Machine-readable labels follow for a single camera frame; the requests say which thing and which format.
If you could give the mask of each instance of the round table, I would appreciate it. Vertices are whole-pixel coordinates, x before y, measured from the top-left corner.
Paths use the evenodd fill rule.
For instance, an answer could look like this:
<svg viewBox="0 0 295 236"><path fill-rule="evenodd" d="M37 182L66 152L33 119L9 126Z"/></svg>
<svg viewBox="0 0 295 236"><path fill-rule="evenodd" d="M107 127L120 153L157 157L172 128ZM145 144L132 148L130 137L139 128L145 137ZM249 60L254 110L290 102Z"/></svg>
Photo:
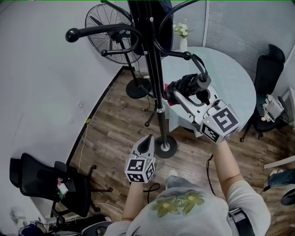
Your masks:
<svg viewBox="0 0 295 236"><path fill-rule="evenodd" d="M228 55L206 47L188 47L188 51L199 56L212 80L219 97L230 104L240 120L238 131L246 125L254 112L256 92L250 76L244 68ZM184 75L200 73L192 60L168 56L162 60L164 83L181 79ZM185 112L181 105L169 106L164 100L166 118L169 119L169 131L178 126L194 130L193 117Z"/></svg>

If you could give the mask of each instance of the vase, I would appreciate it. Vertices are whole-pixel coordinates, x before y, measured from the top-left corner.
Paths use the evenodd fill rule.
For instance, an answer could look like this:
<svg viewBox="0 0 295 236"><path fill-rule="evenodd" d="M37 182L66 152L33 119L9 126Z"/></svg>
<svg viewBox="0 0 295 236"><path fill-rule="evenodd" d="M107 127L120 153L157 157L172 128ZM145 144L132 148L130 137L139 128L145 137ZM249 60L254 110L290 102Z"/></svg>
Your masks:
<svg viewBox="0 0 295 236"><path fill-rule="evenodd" d="M181 53L184 53L188 50L188 41L186 40L186 38L182 38L180 41L180 49L179 51Z"/></svg>

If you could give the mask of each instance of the gray t-shirt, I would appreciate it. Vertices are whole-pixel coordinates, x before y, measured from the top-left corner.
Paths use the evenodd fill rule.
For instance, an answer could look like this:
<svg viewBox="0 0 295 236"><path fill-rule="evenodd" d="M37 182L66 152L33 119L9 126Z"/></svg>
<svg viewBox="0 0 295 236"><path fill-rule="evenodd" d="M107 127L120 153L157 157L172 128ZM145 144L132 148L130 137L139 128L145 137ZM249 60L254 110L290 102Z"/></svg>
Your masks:
<svg viewBox="0 0 295 236"><path fill-rule="evenodd" d="M271 215L262 197L244 180L234 183L227 202L203 188L170 188L132 221L111 224L105 236L231 236L229 210L240 207L256 236L266 234Z"/></svg>

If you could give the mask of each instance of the standing fan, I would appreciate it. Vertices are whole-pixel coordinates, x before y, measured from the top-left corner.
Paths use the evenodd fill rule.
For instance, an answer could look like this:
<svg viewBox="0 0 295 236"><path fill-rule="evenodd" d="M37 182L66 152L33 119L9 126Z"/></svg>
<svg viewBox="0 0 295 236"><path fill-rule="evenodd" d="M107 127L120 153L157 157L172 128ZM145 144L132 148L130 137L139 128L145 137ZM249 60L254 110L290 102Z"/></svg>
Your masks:
<svg viewBox="0 0 295 236"><path fill-rule="evenodd" d="M128 24L131 22L121 13L111 8L106 4L99 4L90 9L85 19L85 27L93 27L109 24ZM130 31L127 30L115 30L106 33L100 33L88 36L92 46L101 53L102 50L121 50L131 46L130 44ZM119 64L128 64L133 80L131 80L126 86L126 93L129 97L138 99L145 97L147 91L151 91L151 84L145 78L136 78L131 63L136 62L140 55L133 52L122 54L107 55L107 59Z"/></svg>

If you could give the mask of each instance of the black office chair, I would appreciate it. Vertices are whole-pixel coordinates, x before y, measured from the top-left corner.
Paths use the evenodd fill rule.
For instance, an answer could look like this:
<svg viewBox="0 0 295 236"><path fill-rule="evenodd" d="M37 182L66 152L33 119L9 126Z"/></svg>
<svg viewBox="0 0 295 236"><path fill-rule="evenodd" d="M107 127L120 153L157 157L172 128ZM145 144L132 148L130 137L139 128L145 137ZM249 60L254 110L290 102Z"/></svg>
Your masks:
<svg viewBox="0 0 295 236"><path fill-rule="evenodd" d="M287 114L287 107L280 96L278 99L284 107L284 113L280 115L275 120L275 122L261 120L261 117L264 115L261 105L265 103L266 95L273 93L273 90L277 84L277 80L284 69L285 62L285 55L280 48L272 44L269 44L268 47L268 55L260 56L257 61L256 79L254 83L256 91L256 107L253 115L248 121L243 137L240 138L240 142L244 142L244 139L252 124L259 134L259 140L263 137L263 132L270 131L274 128L280 129L287 124L284 121L286 120L285 116Z"/></svg>
<svg viewBox="0 0 295 236"><path fill-rule="evenodd" d="M75 168L60 161L56 161L54 167L50 167L24 153L21 159L10 159L9 174L11 183L19 188L23 195L54 201L51 213L57 221L64 223L63 215L65 214L74 212L81 217L86 217L90 206L95 212L100 211L100 208L95 207L91 200L91 192L112 192L112 188L91 189L90 178L93 169L96 169L95 165L90 168L88 175L84 176ZM55 210L56 202L60 201L57 188L58 177L63 178L63 182L69 189L65 198L61 200L68 210L62 212Z"/></svg>

